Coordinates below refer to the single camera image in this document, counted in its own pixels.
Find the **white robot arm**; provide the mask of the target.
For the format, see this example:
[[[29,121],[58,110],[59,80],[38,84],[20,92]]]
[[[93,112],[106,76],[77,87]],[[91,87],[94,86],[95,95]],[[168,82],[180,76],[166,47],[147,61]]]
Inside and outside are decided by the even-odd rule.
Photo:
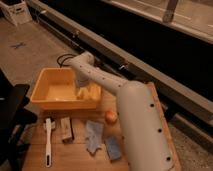
[[[174,171],[172,152],[149,87],[96,68],[90,52],[72,58],[69,65],[76,71],[79,86],[91,80],[116,96],[130,171]]]

